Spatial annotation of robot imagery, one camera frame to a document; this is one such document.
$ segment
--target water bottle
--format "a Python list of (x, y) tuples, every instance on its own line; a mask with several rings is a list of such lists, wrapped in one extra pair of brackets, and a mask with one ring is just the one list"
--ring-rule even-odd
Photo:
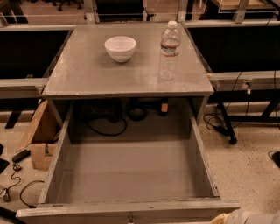
[(171, 80), (175, 77), (179, 46), (181, 42), (180, 32), (176, 21), (169, 21), (160, 43), (159, 78)]

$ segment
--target drawer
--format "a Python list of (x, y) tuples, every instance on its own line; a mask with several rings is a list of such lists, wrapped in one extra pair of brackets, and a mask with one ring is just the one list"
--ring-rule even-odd
[(26, 223), (210, 221), (239, 207), (222, 201), (187, 98), (171, 98), (166, 116), (126, 115), (119, 136), (93, 132), (71, 104), (38, 206)]

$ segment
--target bottle cap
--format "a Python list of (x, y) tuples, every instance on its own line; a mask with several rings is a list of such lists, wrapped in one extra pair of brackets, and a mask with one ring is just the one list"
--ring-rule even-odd
[(167, 24), (167, 27), (169, 28), (169, 29), (175, 29), (175, 28), (177, 28), (177, 22), (176, 21), (169, 21), (168, 22), (168, 24)]

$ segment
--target cardboard box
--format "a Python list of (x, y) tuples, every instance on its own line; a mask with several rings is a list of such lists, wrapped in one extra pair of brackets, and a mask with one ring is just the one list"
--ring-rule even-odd
[(32, 143), (31, 161), (34, 169), (47, 171), (53, 159), (56, 143)]
[(55, 140), (59, 133), (59, 123), (48, 105), (48, 100), (45, 100), (34, 112), (30, 125), (18, 146), (18, 151), (25, 148), (31, 150), (33, 168), (47, 170), (53, 158)]

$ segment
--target concrete floor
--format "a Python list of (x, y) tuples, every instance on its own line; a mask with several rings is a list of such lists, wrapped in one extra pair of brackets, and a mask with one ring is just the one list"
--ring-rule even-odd
[[(4, 146), (1, 158), (11, 162), (28, 124), (31, 111), (24, 112), (13, 129), (5, 129), (10, 112), (1, 113), (0, 143)], [(214, 181), (222, 200), (238, 200), (241, 208), (258, 213), (275, 213), (280, 208), (280, 169), (268, 157), (269, 151), (280, 150), (280, 129), (277, 125), (242, 123), (234, 129), (237, 144), (231, 145), (228, 139), (208, 129), (204, 121), (199, 125), (200, 134), (206, 148), (206, 156)], [(23, 169), (17, 173), (22, 180), (10, 189), (10, 202), (0, 199), (0, 207), (12, 211), (27, 208), (20, 198), (20, 191), (33, 180), (44, 180), (46, 171), (32, 168), (28, 157), (20, 165)], [(10, 164), (0, 174), (0, 185), (8, 187), (17, 183), (11, 179), (13, 173)], [(23, 194), (25, 202), (36, 206), (43, 184), (28, 188)], [(0, 223), (10, 223), (0, 218)]]

